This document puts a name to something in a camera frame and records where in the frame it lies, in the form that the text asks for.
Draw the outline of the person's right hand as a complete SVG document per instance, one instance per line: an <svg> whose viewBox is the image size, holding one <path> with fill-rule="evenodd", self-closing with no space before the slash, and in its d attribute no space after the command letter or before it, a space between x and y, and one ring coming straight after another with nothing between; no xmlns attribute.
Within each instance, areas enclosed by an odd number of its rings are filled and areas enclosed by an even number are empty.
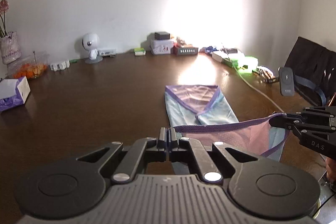
<svg viewBox="0 0 336 224"><path fill-rule="evenodd" d="M329 180L329 182L333 183L336 181L336 161L327 157L325 163L327 179Z"/></svg>

